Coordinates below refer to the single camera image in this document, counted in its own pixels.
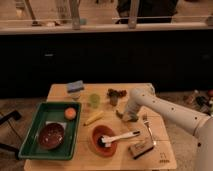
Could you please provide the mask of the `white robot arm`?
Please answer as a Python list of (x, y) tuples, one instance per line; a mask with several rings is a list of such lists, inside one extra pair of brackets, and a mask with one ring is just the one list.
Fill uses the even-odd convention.
[(198, 140), (194, 171), (213, 171), (213, 117), (158, 98), (152, 88), (129, 91), (123, 121), (130, 121), (145, 106), (175, 123)]

